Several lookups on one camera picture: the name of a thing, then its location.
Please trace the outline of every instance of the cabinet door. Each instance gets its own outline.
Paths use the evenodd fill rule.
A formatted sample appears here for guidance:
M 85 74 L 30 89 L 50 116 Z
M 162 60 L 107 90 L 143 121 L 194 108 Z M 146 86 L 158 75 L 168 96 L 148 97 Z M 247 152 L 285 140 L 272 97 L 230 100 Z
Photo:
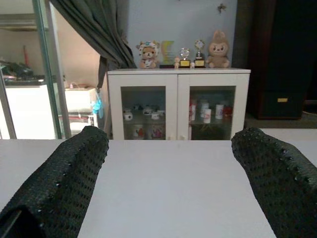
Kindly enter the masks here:
M 248 74 L 179 75 L 177 138 L 229 140 L 242 130 L 248 82 Z
M 109 89 L 114 139 L 176 139 L 176 74 L 109 75 Z

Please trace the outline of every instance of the trophy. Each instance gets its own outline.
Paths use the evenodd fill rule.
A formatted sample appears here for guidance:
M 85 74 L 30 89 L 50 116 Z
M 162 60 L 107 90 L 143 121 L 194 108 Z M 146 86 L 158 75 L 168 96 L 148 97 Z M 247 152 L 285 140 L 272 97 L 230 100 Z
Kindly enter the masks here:
M 180 68 L 189 68 L 190 67 L 190 60 L 189 57 L 190 50 L 188 48 L 181 48 L 179 55 L 181 56 L 181 60 L 179 62 Z
M 195 58 L 195 68 L 205 68 L 205 59 L 204 54 L 202 53 L 204 46 L 205 43 L 203 40 L 195 41 L 195 47 L 198 50 Z

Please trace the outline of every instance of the bear plush toy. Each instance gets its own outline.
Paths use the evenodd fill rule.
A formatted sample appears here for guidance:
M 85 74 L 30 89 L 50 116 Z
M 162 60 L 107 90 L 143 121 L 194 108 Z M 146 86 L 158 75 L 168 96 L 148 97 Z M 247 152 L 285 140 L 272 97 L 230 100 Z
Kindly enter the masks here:
M 156 57 L 159 54 L 159 43 L 156 41 L 146 41 L 143 43 L 140 42 L 139 45 L 136 46 L 139 50 L 139 55 L 142 56 L 141 62 L 139 64 L 139 68 L 155 68 L 157 66 Z
M 210 68 L 228 68 L 230 61 L 227 58 L 229 44 L 224 32 L 216 30 L 209 45 L 207 64 Z

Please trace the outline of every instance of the white table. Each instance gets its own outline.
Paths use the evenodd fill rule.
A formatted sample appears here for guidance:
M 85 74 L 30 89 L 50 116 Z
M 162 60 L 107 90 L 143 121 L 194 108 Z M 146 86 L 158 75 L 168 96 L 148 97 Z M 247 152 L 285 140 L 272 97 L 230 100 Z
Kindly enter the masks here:
M 0 140 L 0 209 L 61 140 Z M 315 141 L 293 142 L 309 159 Z M 110 141 L 80 238 L 274 238 L 230 141 Z

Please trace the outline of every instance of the gray curtain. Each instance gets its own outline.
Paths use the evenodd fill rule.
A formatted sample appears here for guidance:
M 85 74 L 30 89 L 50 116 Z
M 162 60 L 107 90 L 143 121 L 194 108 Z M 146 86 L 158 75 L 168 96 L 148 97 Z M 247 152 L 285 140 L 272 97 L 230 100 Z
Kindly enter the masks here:
M 67 22 L 100 54 L 98 86 L 106 71 L 136 68 L 119 27 L 117 0 L 50 0 Z

